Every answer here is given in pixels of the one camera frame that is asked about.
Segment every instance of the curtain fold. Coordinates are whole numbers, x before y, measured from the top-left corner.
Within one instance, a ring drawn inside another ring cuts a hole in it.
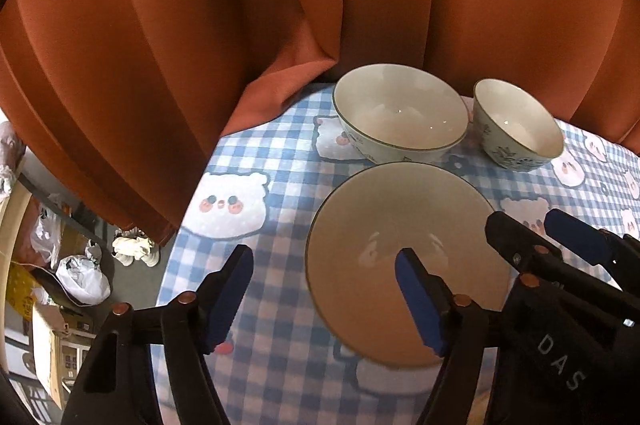
[[[640,151],[638,0],[9,0],[0,105],[86,204],[157,241],[220,135],[320,74],[395,62],[513,82]]]

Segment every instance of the copper screw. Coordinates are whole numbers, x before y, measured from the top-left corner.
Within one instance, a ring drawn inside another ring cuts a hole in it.
[[[540,286],[540,280],[538,280],[538,277],[531,273],[523,273],[520,275],[520,282],[522,282],[527,288],[537,288]]]
[[[180,302],[180,304],[191,304],[195,299],[195,291],[183,291],[178,295],[178,302]]]
[[[456,303],[456,306],[466,308],[471,304],[471,297],[465,294],[453,295],[453,302]]]
[[[118,302],[111,306],[111,311],[113,311],[114,315],[121,316],[124,315],[131,306],[126,302]]]

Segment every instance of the floor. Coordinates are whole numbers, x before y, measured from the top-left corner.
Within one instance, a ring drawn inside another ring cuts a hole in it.
[[[104,227],[101,234],[107,243],[113,241],[115,227],[107,225],[106,234]],[[114,259],[108,253],[103,254],[100,268],[107,275],[111,284],[111,295],[103,303],[85,308],[83,311],[94,319],[94,328],[98,329],[102,325],[111,306],[116,302],[128,302],[134,309],[149,308],[156,305],[158,292],[164,270],[172,248],[174,247],[175,235],[160,249],[160,262],[149,268],[142,261],[134,261],[130,266],[123,266],[122,263]]]

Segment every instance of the large beige bowl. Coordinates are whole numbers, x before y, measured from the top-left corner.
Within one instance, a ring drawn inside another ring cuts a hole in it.
[[[485,241],[493,212],[476,189],[434,166],[363,170],[326,199],[306,243],[306,279],[319,315],[339,340],[391,367],[440,361],[418,335],[394,260],[411,247],[453,293],[499,310],[510,266]]]
[[[474,126],[482,149],[506,169],[529,172],[564,150],[554,117],[528,92],[502,80],[486,78],[474,87]]]
[[[373,163],[430,163],[466,134],[465,103],[420,69],[373,64],[345,74],[334,88],[342,127]]]

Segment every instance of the bowl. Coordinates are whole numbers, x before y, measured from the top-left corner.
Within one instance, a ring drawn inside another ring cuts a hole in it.
[[[396,283],[396,255],[413,248],[453,293],[500,310],[510,266],[486,243],[492,212],[473,186],[435,166],[396,162],[352,176],[326,198],[306,242],[306,281],[320,317],[342,344],[376,363],[439,363]]]
[[[474,87],[474,127],[482,149],[498,165],[519,172],[562,154],[564,137],[542,104],[516,85],[494,78]]]
[[[466,134],[465,103],[420,69],[372,64],[345,74],[334,105],[347,137],[373,163],[430,163]]]

